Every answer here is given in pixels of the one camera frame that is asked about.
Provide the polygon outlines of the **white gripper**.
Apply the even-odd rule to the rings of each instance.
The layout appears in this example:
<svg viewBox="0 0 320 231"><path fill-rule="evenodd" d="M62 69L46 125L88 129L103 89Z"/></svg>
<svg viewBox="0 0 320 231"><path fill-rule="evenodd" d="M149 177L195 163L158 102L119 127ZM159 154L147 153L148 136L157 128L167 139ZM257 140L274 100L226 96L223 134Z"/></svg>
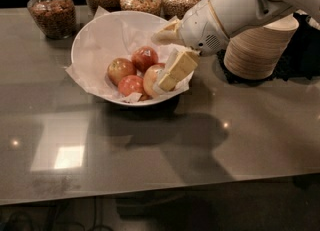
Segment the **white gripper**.
<svg viewBox="0 0 320 231"><path fill-rule="evenodd" d="M201 56L216 54L228 45L229 38L223 31L209 0L201 0L184 15L174 19L155 32L151 41L157 45L177 44L193 50L174 49L165 63L165 68L157 75L152 89L157 94L173 91L176 85L188 77L199 64Z"/></svg>

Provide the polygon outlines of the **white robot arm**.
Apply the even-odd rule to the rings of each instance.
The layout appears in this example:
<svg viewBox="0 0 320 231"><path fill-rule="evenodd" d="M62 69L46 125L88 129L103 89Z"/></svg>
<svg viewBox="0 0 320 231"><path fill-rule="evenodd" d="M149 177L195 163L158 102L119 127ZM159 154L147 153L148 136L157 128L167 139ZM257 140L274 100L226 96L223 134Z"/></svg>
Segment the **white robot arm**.
<svg viewBox="0 0 320 231"><path fill-rule="evenodd" d="M182 19L174 19L152 36L158 45L185 46L171 53L165 69L153 85L169 92L192 73L201 56L211 56L227 47L229 40L251 28L263 26L302 10L320 20L320 0L202 0Z"/></svg>

